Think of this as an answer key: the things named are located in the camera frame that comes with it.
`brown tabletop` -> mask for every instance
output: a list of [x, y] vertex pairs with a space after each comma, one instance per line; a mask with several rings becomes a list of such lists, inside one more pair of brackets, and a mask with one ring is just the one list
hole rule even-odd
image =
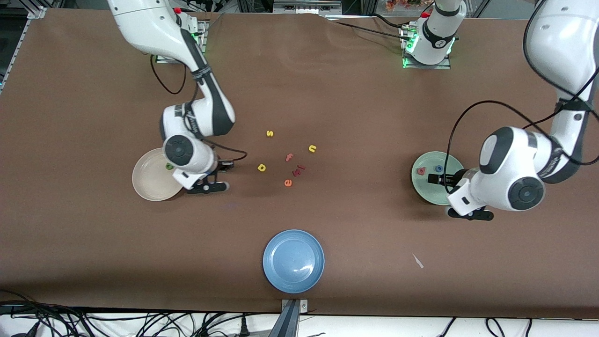
[[[229, 191], [157, 203], [135, 193], [131, 171], [161, 146], [162, 109], [188, 100], [192, 82], [166, 93], [108, 11], [49, 10], [0, 95], [0, 286], [79, 306], [277, 311], [303, 297], [323, 314], [597, 318], [597, 167], [491, 222], [448, 218], [410, 183], [414, 160], [443, 151], [471, 103], [552, 112], [553, 89], [522, 55], [524, 26], [466, 20], [452, 69], [431, 71], [403, 69], [393, 38], [319, 16], [225, 15], [206, 57], [237, 123], [215, 140], [249, 157], [223, 175]], [[157, 71], [180, 84], [180, 65]], [[452, 153], [475, 166], [488, 134], [525, 124], [481, 106]], [[588, 158], [596, 130], [590, 122]], [[297, 164], [306, 170], [293, 177]], [[262, 271], [266, 244], [290, 228], [326, 255], [319, 283], [297, 296]]]

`white scratch mark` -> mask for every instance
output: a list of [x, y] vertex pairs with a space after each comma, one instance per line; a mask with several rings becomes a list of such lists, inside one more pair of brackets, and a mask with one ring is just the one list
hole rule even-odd
[[416, 260], [416, 263], [420, 266], [420, 268], [421, 269], [424, 268], [424, 266], [422, 265], [422, 262], [420, 262], [420, 260], [418, 260], [418, 258], [414, 254], [412, 254], [412, 256], [414, 256], [414, 260]]

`blue plate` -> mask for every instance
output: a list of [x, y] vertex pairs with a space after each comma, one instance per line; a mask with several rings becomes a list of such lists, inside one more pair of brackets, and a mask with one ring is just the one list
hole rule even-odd
[[280, 291], [303, 293], [314, 287], [325, 269], [325, 253], [310, 233], [291, 229], [270, 240], [262, 267], [268, 281]]

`green plate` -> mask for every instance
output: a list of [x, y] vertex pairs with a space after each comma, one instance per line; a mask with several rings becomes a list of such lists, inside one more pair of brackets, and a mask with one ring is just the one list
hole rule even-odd
[[[443, 171], [436, 172], [435, 166], [443, 166], [444, 164], [445, 152], [432, 151], [421, 155], [416, 159], [414, 166], [412, 166], [412, 184], [414, 185], [416, 192], [431, 204], [449, 205], [445, 187], [443, 185], [436, 185], [428, 182], [429, 173], [443, 174]], [[425, 168], [423, 176], [418, 174], [418, 169], [421, 167]], [[454, 174], [463, 168], [464, 166], [462, 166], [457, 159], [452, 155], [449, 155], [449, 159], [447, 160], [447, 174]]]

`plate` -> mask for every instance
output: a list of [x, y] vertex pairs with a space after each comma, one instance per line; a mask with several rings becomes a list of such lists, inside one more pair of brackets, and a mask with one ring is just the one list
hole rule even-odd
[[266, 246], [262, 267], [276, 289], [289, 294], [303, 293], [320, 279], [325, 253], [310, 233], [286, 230], [275, 235]]
[[140, 197], [150, 201], [162, 201], [175, 196], [183, 187], [173, 178], [173, 171], [162, 148], [143, 155], [133, 168], [131, 181]]
[[[443, 174], [443, 171], [435, 171], [435, 166], [443, 167], [443, 165], [445, 165], [445, 152], [432, 151], [421, 155], [412, 166], [412, 184], [416, 192], [431, 204], [449, 205], [445, 187], [428, 182], [429, 173]], [[421, 167], [426, 168], [423, 176], [418, 174], [418, 169]], [[457, 159], [449, 155], [449, 159], [447, 160], [447, 174], [454, 174], [463, 168], [464, 166]]]

